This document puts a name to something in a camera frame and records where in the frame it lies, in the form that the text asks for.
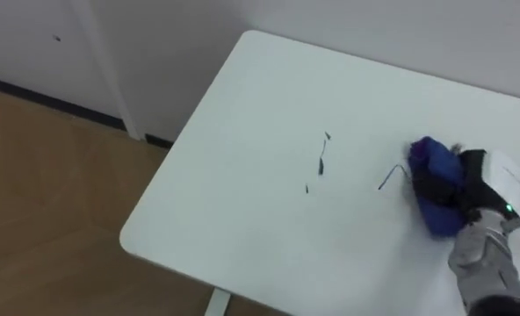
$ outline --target white wall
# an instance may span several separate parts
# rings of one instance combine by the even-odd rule
[[[0,80],[119,117],[69,0],[0,0]]]
[[[248,29],[520,97],[520,0],[92,3],[135,124],[169,140]]]

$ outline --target wooden floor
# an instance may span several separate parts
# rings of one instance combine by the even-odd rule
[[[203,315],[212,288],[127,255],[166,150],[0,93],[0,315]],[[232,298],[227,315],[280,315]]]

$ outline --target blue sponge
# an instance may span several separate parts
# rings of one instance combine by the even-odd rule
[[[413,183],[418,180],[415,179],[416,171],[421,174],[424,170],[443,179],[455,190],[463,188],[464,170],[459,158],[430,136],[423,137],[412,144],[408,165],[412,172]],[[424,222],[434,236],[455,236],[466,223],[461,211],[455,207],[435,204],[426,197],[419,196],[418,192],[416,192],[416,200]]]

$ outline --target baseboard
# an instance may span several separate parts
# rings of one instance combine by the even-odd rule
[[[147,141],[147,143],[151,145],[155,145],[166,149],[171,149],[172,145],[174,145],[174,143],[170,140],[165,140],[150,134],[145,134],[145,140]]]
[[[0,91],[58,111],[64,111],[79,118],[88,119],[99,124],[117,128],[123,131],[126,130],[126,125],[123,123],[121,118],[114,118],[113,116],[100,113],[99,111],[90,110],[82,107],[81,105],[76,105],[58,98],[49,97],[10,83],[0,81]]]

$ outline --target table leg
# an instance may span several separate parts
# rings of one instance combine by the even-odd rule
[[[224,316],[229,299],[231,299],[231,294],[215,288],[211,298],[209,298],[205,316]]]

